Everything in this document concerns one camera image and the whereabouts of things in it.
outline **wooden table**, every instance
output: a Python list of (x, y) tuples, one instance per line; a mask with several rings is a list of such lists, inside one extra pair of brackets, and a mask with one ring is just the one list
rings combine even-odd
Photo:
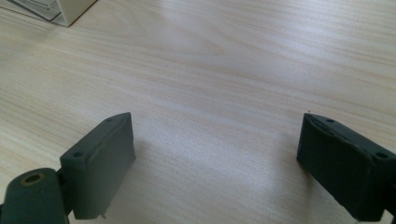
[(64, 28), (0, 9), (0, 201), (130, 111), (137, 160), (107, 219), (71, 223), (356, 223), (295, 160), (303, 113), (396, 152), (395, 12), (99, 0)]

